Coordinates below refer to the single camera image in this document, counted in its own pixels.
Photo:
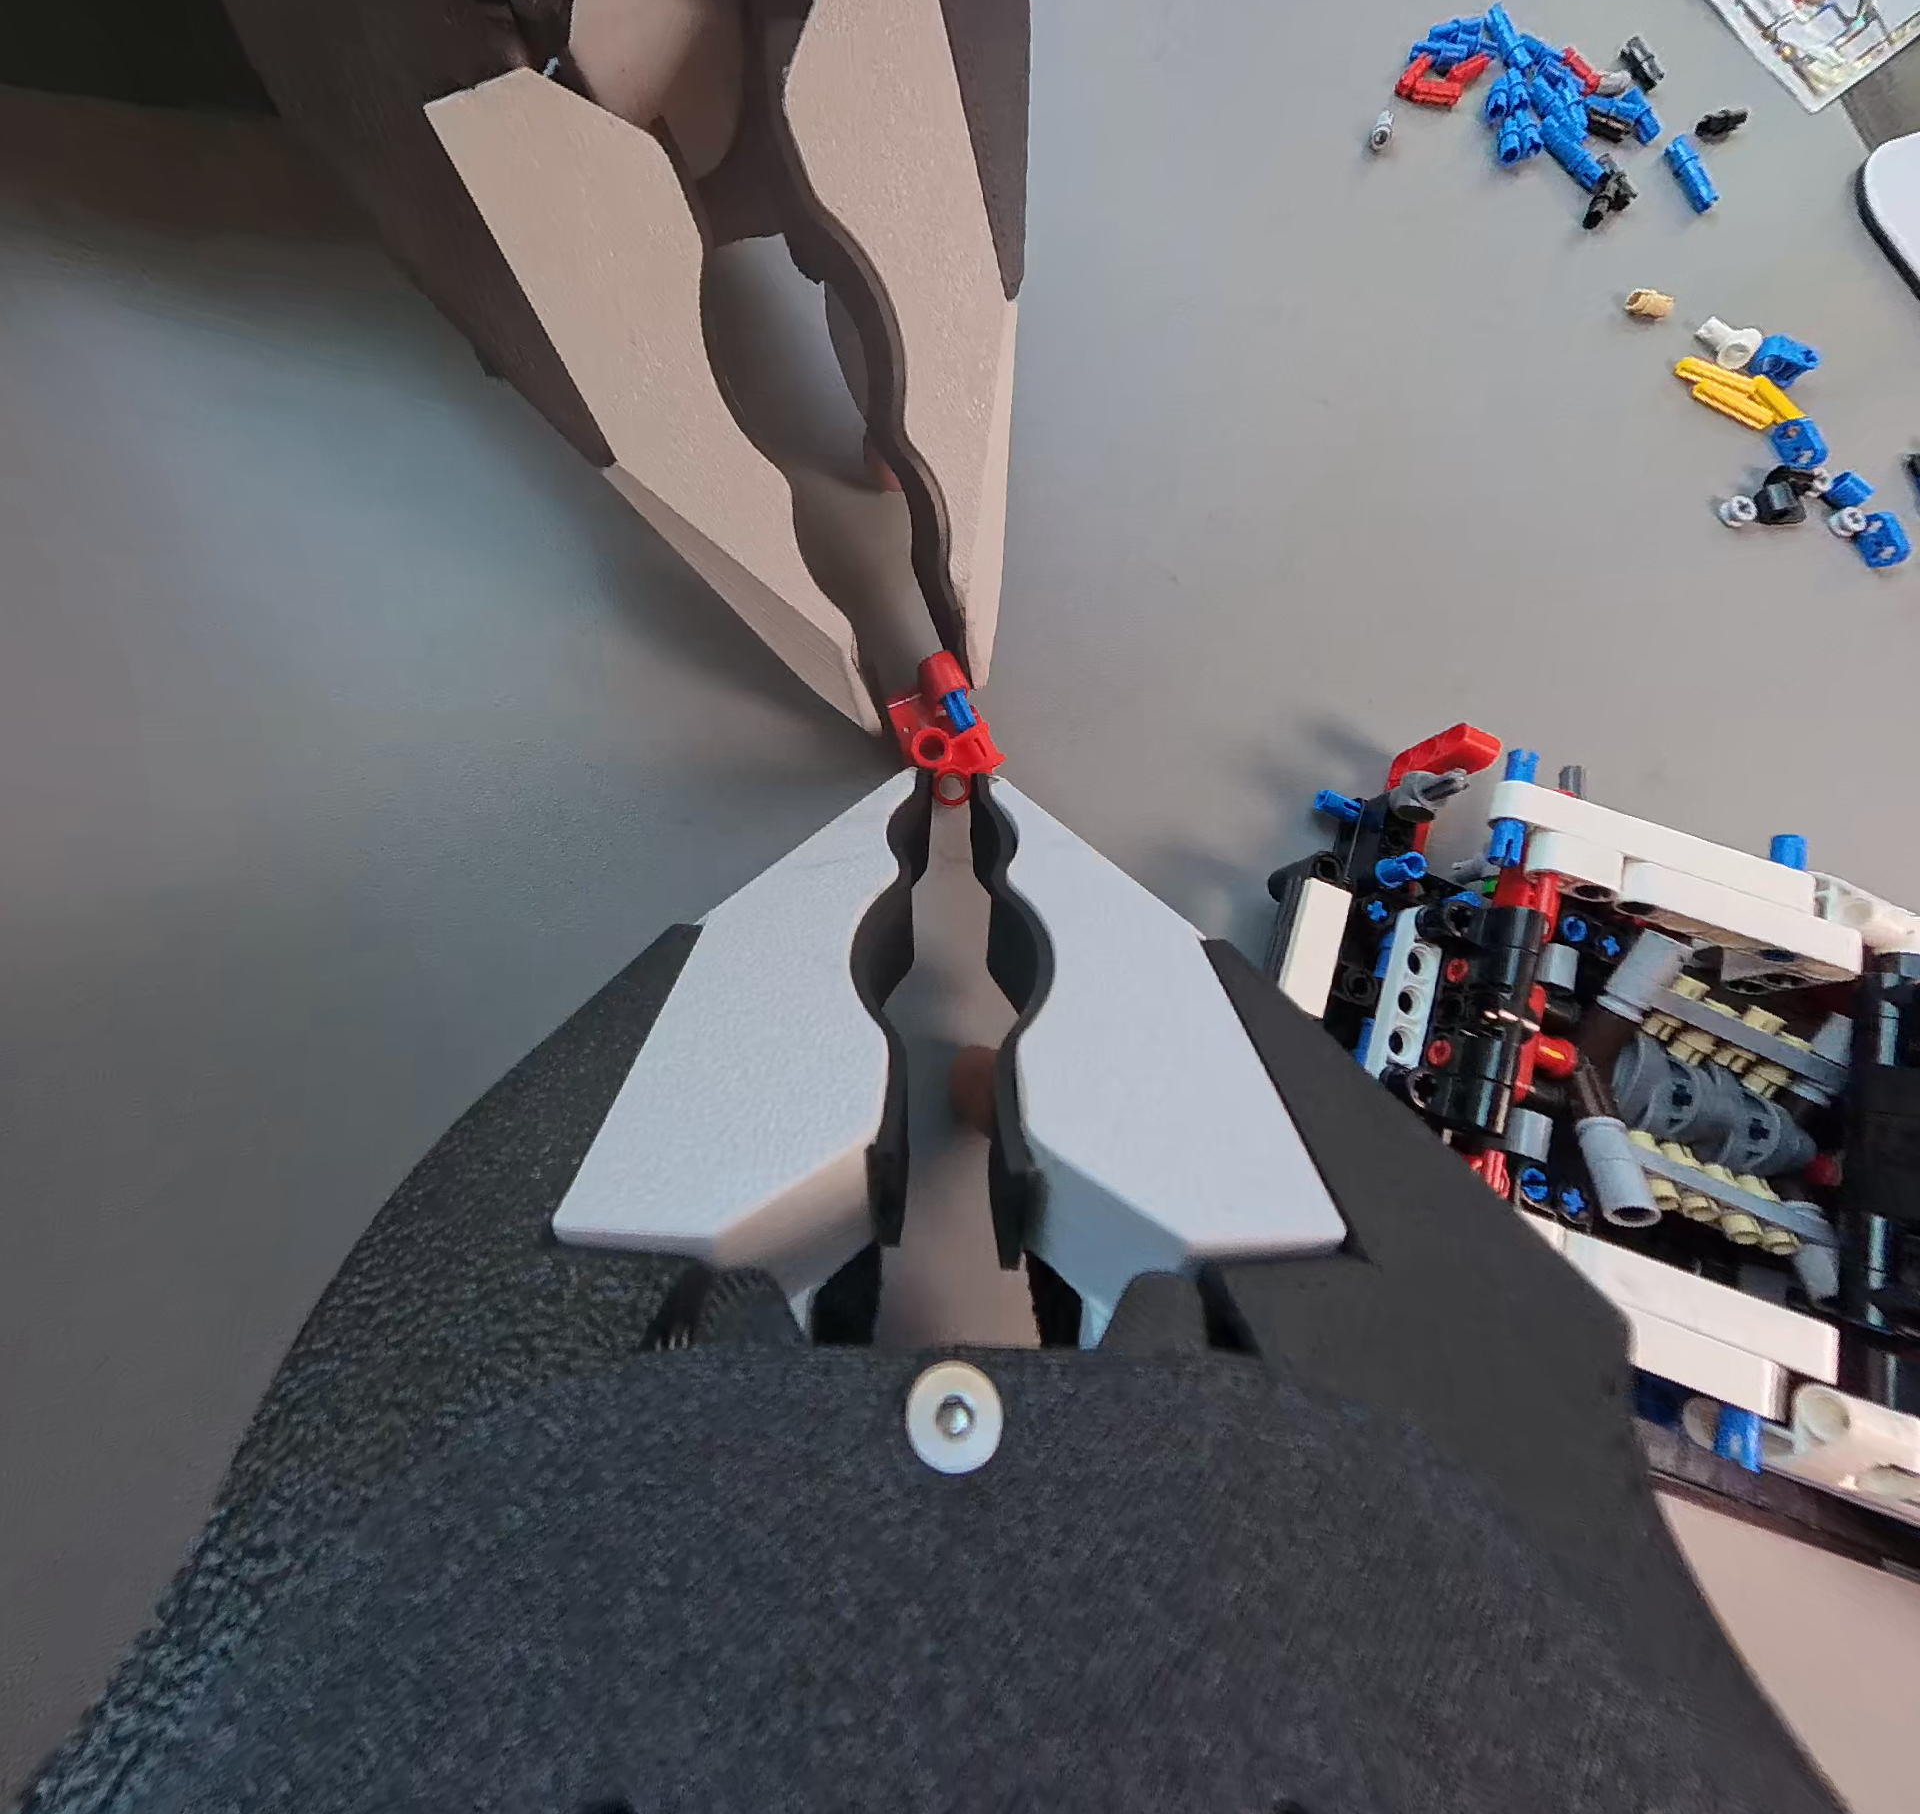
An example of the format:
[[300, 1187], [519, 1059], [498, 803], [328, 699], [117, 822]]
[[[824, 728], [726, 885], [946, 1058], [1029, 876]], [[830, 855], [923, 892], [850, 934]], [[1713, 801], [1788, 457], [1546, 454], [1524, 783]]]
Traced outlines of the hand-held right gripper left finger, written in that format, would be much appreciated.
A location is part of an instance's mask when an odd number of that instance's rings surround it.
[[919, 776], [903, 771], [702, 916], [552, 1226], [580, 1248], [775, 1279], [869, 1346], [909, 1176]]

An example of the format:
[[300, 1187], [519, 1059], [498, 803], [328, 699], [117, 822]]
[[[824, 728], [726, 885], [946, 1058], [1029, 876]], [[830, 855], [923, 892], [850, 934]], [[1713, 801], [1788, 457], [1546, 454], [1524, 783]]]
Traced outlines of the pile of blue toy pins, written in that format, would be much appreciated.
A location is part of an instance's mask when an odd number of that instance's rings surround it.
[[1478, 99], [1501, 169], [1549, 159], [1583, 191], [1574, 164], [1585, 151], [1620, 163], [1620, 146], [1650, 146], [1663, 132], [1649, 93], [1629, 90], [1617, 67], [1600, 70], [1572, 46], [1524, 29], [1501, 1], [1430, 24], [1407, 49], [1404, 69], [1419, 51], [1447, 48], [1492, 51], [1461, 105]]

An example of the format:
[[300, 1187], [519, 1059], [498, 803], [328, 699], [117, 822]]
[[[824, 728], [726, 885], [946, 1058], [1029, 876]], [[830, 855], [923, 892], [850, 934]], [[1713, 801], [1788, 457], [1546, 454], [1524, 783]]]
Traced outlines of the toy car model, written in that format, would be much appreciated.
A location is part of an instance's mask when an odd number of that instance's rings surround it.
[[1466, 722], [1313, 808], [1267, 975], [1620, 1313], [1656, 1477], [1916, 1577], [1916, 910]]

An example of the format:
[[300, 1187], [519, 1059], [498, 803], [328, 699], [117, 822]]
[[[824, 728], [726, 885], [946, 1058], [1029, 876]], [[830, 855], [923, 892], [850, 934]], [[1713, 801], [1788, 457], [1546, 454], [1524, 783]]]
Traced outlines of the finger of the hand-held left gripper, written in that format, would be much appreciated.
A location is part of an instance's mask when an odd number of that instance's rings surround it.
[[814, 0], [778, 92], [802, 195], [850, 259], [869, 436], [909, 495], [923, 598], [980, 683], [1006, 564], [1017, 301], [940, 0]]
[[525, 69], [425, 114], [609, 441], [609, 480], [808, 690], [880, 733], [793, 487], [709, 357], [704, 239], [666, 146]]

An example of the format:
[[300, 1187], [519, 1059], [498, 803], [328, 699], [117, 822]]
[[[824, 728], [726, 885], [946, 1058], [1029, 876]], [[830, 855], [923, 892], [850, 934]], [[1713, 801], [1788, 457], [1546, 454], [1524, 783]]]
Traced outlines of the white rounded object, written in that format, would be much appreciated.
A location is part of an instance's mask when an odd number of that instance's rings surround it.
[[1885, 139], [1857, 173], [1860, 220], [1910, 290], [1919, 290], [1919, 151], [1916, 130]]

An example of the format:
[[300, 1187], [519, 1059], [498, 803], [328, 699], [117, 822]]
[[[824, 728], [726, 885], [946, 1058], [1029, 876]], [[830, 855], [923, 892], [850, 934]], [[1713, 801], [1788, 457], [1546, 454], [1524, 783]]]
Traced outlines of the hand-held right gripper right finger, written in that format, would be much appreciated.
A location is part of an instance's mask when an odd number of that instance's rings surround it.
[[1346, 1224], [1182, 914], [1003, 776], [977, 779], [992, 1066], [989, 1194], [1047, 1346], [1099, 1344], [1125, 1288], [1321, 1255]]

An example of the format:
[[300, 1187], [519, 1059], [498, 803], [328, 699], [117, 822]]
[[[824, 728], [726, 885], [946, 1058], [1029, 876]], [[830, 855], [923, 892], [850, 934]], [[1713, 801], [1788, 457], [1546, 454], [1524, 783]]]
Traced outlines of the grey desk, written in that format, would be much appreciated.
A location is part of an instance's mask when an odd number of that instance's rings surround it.
[[[1495, 1], [1665, 67], [1594, 232], [1393, 96]], [[1313, 790], [1451, 720], [1916, 903], [1916, 569], [1725, 533], [1741, 435], [1665, 369], [1707, 314], [1809, 339], [1913, 508], [1855, 210], [1908, 86], [1808, 114], [1698, 0], [1032, 0], [1011, 774], [1250, 952]], [[7, 1803], [397, 1182], [884, 773], [277, 124], [5, 97]]]

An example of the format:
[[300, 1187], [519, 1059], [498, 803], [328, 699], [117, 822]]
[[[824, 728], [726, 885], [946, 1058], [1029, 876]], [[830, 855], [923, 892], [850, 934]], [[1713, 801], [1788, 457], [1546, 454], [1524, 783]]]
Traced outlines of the red toy brick piece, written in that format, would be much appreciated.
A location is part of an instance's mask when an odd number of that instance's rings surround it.
[[931, 714], [932, 702], [929, 699], [929, 695], [934, 695], [943, 690], [960, 685], [962, 681], [965, 681], [965, 685], [972, 690], [972, 683], [967, 681], [965, 668], [962, 667], [960, 657], [950, 650], [939, 650], [922, 657], [922, 662], [915, 668], [913, 688], [900, 697], [891, 699], [888, 720], [903, 750], [903, 757], [907, 759], [909, 765], [911, 765], [911, 759], [906, 748], [903, 736], [907, 736], [915, 726], [932, 724], [934, 717]]

